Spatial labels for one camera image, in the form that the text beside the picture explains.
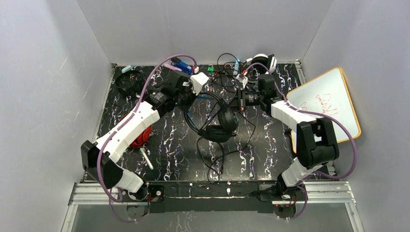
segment whiteboard wooden frame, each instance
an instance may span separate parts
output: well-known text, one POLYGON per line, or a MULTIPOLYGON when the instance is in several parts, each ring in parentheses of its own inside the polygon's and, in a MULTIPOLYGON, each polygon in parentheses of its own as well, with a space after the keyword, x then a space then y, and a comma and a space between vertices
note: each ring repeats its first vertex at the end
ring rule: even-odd
MULTIPOLYGON (((343 70, 342 70, 340 67, 333 68, 333 69, 331 69, 331 70, 329 70, 329 71, 323 73, 322 75, 320 75, 320 76, 318 76, 318 77, 316 77, 316 78, 313 78, 312 80, 310 80, 310 81, 304 83, 304 84, 301 85, 301 86, 307 85, 307 84, 309 84, 310 82, 313 82, 314 80, 317 80, 319 77, 322 77, 322 76, 324 76, 324 75, 326 75, 326 74, 328 74, 328 73, 330 73, 331 71, 336 70, 336 69, 339 70, 340 75, 341 75, 341 77, 342 77, 342 81, 343 81, 343 84, 344 84, 344 86, 345 86, 346 94, 347 94, 347 97, 348 97, 349 102, 350 102, 351 110, 352 110, 354 119, 355 119, 355 121, 356 121, 356 126, 357 126, 357 131, 358 131, 358 133, 357 133, 356 135, 352 135, 353 139, 355 139, 355 138, 359 137, 359 136, 362 134, 362 130, 361 130, 361 128, 360 128, 360 124, 359 124, 359 121, 358 121, 358 119, 357 119, 356 111, 354 110, 354 106, 353 106, 353 103, 352 103, 352 101, 351 101, 350 93, 349 93, 349 90, 348 90, 347 85, 346 85, 346 80, 345 80, 345 77, 344 77, 344 74, 343 74, 343 70)), ((290 94, 291 92, 296 91, 298 88, 289 91, 288 94, 287 94, 287 97, 289 96, 289 94, 290 94)), ((294 131, 292 131, 292 132, 291 132, 292 148, 293 148, 294 153, 296 153, 296 137, 295 137, 294 134, 295 134, 294 131)), ((348 141, 348 140, 349 140, 349 139, 343 139, 343 140, 338 141, 338 143, 342 143, 342 142, 345 142, 345 141, 348 141)))

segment black bracket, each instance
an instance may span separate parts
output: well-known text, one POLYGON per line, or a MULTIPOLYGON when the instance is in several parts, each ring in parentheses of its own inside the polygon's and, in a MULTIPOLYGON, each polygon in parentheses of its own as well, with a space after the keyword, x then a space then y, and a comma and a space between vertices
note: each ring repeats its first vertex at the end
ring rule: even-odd
POLYGON ((151 194, 151 202, 163 202, 165 188, 163 185, 148 185, 148 193, 151 194))
MULTIPOLYGON (((96 144, 90 141, 85 141, 81 145, 81 158, 83 161, 84 170, 96 181, 99 182, 97 175, 97 157, 100 150, 96 144)), ((118 167, 109 157, 109 153, 105 152, 101 157, 101 172, 107 189, 114 187, 121 179, 123 170, 118 167)))
POLYGON ((318 118, 315 123, 297 124, 296 137, 296 155, 299 162, 307 169, 339 158, 333 123, 327 118, 318 118), (322 140, 315 142, 315 135, 322 140))

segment connector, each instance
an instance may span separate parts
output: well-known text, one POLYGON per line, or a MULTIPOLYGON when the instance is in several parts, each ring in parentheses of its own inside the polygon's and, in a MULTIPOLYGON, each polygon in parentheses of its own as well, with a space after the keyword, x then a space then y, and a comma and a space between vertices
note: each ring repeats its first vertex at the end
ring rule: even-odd
POLYGON ((250 65, 250 63, 252 62, 253 58, 249 58, 246 60, 246 65, 250 65))
POLYGON ((238 75, 239 60, 235 60, 234 75, 238 75))
POLYGON ((192 92, 195 95, 198 95, 199 92, 201 92, 202 90, 202 86, 208 82, 209 77, 205 75, 205 73, 200 72, 199 74, 192 75, 190 79, 192 81, 192 87, 193 87, 192 92))
POLYGON ((248 84, 248 78, 242 74, 236 76, 237 84, 240 89, 245 89, 245 86, 248 84))
POLYGON ((184 65, 182 65, 181 63, 178 63, 178 62, 174 62, 174 61, 173 61, 173 62, 171 62, 171 65, 174 66, 174 67, 177 67, 177 68, 181 69, 184 73, 187 73, 187 74, 189 74, 189 75, 192 75, 192 73, 193 73, 191 67, 189 67, 189 66, 184 66, 184 65))

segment black cable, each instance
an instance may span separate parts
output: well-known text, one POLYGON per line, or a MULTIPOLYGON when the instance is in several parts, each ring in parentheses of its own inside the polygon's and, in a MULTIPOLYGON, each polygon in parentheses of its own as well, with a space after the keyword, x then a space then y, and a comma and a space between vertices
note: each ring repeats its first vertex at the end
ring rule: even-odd
POLYGON ((248 145, 249 145, 250 140, 252 139, 253 134, 255 133, 255 130, 256 130, 255 124, 251 123, 251 122, 250 122, 245 116, 243 116, 242 114, 240 114, 240 115, 241 115, 248 123, 250 123, 251 125, 253 125, 252 134, 250 135, 250 137, 249 137, 249 139, 248 139, 248 142, 246 143, 246 145, 245 145, 243 148, 238 149, 238 150, 235 150, 235 151, 231 151, 231 152, 228 152, 228 153, 225 153, 222 144, 221 144, 221 143, 217 143, 217 144, 220 146, 220 148, 221 148, 222 155, 219 156, 218 158, 216 158, 216 159, 211 163, 211 165, 208 165, 208 164, 205 162, 205 159, 204 159, 203 155, 201 154, 201 151, 200 151, 199 145, 198 145, 198 144, 199 144, 199 141, 202 140, 202 139, 204 139, 204 137, 200 137, 200 138, 196 141, 196 149, 197 149, 197 151, 198 151, 198 154, 199 154, 199 156, 201 157, 202 162, 204 162, 205 166, 208 167, 208 172, 207 172, 207 175, 206 175, 206 176, 207 176, 208 182, 209 182, 210 184, 217 184, 217 183, 220 181, 220 175, 223 174, 223 164, 225 163, 225 156, 246 149, 246 148, 248 147, 248 145), (221 164, 221 166, 220 166, 220 170, 217 171, 217 170, 214 169, 212 166, 214 166, 214 165, 217 163, 217 161, 218 161, 219 159, 221 159, 221 158, 222 158, 222 164, 221 164), (211 180, 209 179, 209 174, 210 174, 211 170, 214 171, 214 172, 217 174, 217 176, 218 176, 218 180, 217 180, 217 181, 211 181, 211 180))
MULTIPOLYGON (((200 92, 199 94, 200 95, 211 96, 214 100, 217 101, 217 103, 212 107, 211 112, 209 112, 209 114, 212 113, 212 111, 214 110, 214 108, 216 107, 218 102, 223 101, 220 97, 218 97, 216 94, 213 94, 213 93, 200 92)), ((217 111, 216 114, 214 114, 214 116, 211 117, 211 119, 209 121, 208 121, 208 119, 209 119, 209 115, 208 115, 205 123, 201 126, 200 129, 198 129, 198 127, 192 121, 192 118, 188 115, 188 111, 184 112, 184 119, 185 119, 185 122, 187 123, 187 125, 189 126, 189 128, 191 128, 194 132, 198 133, 198 131, 203 130, 204 127, 207 126, 215 118, 215 116, 218 114, 218 112, 219 112, 219 110, 217 111)))
POLYGON ((221 54, 221 55, 218 57, 218 59, 217 59, 218 71, 216 72, 215 77, 212 79, 212 85, 213 85, 213 84, 216 84, 216 85, 218 85, 218 86, 221 86, 221 87, 222 87, 224 90, 226 90, 227 92, 235 93, 235 91, 232 91, 232 90, 227 89, 228 87, 235 87, 235 84, 233 84, 233 85, 224 85, 224 84, 222 83, 222 77, 223 77, 223 76, 231 77, 231 78, 233 78, 233 79, 235 80, 235 83, 236 83, 236 78, 235 78, 235 76, 234 76, 234 71, 237 71, 237 72, 241 73, 242 70, 244 69, 244 66, 242 65, 242 62, 239 62, 238 70, 236 70, 236 69, 234 69, 234 68, 225 68, 225 65, 228 64, 228 63, 236 63, 236 61, 235 61, 235 62, 229 61, 229 62, 224 63, 224 64, 223 64, 223 69, 221 69, 221 68, 220 68, 220 65, 219 65, 219 59, 220 59, 223 55, 230 55, 230 56, 234 57, 236 61, 239 62, 238 58, 236 58, 236 56, 234 56, 234 55, 231 54, 231 53, 223 53, 223 54, 221 54), (220 84, 218 84, 218 83, 216 82, 216 80, 219 79, 219 78, 220 78, 220 84))

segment floor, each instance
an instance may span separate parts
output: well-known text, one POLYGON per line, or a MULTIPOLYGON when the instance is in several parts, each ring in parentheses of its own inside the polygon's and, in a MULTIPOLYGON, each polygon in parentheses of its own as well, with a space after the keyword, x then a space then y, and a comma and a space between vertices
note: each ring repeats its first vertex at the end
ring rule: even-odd
MULTIPOLYGON (((216 65, 201 65, 200 71, 212 77, 213 73, 207 72, 208 67, 216 65)), ((109 132, 136 104, 139 95, 122 96, 115 84, 115 79, 121 74, 122 67, 116 67, 113 81, 111 83, 105 110, 98 129, 98 136, 109 132)), ((134 66, 135 70, 142 70, 149 74, 153 66, 134 66)), ((163 81, 170 70, 160 68, 154 75, 151 84, 154 85, 163 81)), ((251 76, 257 76, 258 71, 253 70, 251 76)), ((298 87, 300 81, 296 71, 296 66, 292 63, 278 64, 274 77, 281 83, 282 91, 288 91, 298 87)), ((231 85, 232 80, 228 78, 222 80, 225 85, 231 85)), ((209 91, 211 84, 205 85, 204 89, 209 91)), ((230 100, 234 94, 228 92, 220 86, 213 86, 214 93, 219 94, 224 99, 230 100)), ((209 100, 197 100, 190 109, 193 120, 197 125, 203 122, 203 116, 212 107, 209 100)), ((294 157, 291 151, 291 140, 284 132, 286 125, 280 121, 269 117, 259 107, 249 107, 244 114, 249 121, 256 125, 255 133, 249 143, 249 147, 242 152, 231 154, 224 164, 224 174, 221 181, 264 181, 276 180, 277 176, 286 170, 294 157)), ((237 136, 224 144, 227 151, 236 150, 246 144, 253 126, 240 118, 237 136)), ((166 114, 158 122, 152 125, 151 137, 145 144, 147 155, 151 160, 154 170, 150 170, 146 161, 139 153, 139 149, 127 149, 118 162, 118 165, 136 172, 147 181, 207 181, 207 167, 197 154, 196 140, 198 135, 193 132, 184 122, 182 112, 175 108, 173 112, 166 114)), ((215 156, 220 156, 221 152, 217 145, 212 142, 202 140, 199 143, 202 154, 209 162, 215 156)), ((211 173, 213 180, 217 177, 211 173)), ((319 175, 311 179, 325 179, 319 175)))

